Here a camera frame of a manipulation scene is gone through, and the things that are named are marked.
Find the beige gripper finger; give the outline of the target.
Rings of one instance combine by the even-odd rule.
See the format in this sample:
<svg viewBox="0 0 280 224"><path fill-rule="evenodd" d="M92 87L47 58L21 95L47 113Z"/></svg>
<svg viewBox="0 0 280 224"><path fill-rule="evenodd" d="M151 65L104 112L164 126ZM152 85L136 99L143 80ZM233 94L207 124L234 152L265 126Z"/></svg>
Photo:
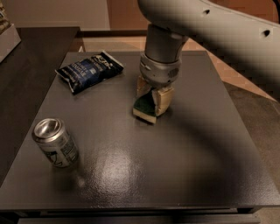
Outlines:
<svg viewBox="0 0 280 224"><path fill-rule="evenodd" d="M151 91L151 85L140 75L137 78L136 97L140 98Z"/></svg>
<svg viewBox="0 0 280 224"><path fill-rule="evenodd" d="M155 104L156 116L161 116L170 106L174 95L174 87L172 85L153 89L152 98Z"/></svg>

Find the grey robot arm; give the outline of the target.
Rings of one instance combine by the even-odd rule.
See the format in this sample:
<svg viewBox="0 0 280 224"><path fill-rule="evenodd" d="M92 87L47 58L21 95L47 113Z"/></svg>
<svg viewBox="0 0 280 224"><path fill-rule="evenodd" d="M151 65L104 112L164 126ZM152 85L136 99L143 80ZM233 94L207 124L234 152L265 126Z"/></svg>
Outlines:
<svg viewBox="0 0 280 224"><path fill-rule="evenodd" d="M137 0L150 22L140 60L154 88L179 76L181 49L189 39L280 99L280 24L230 10L209 0Z"/></svg>

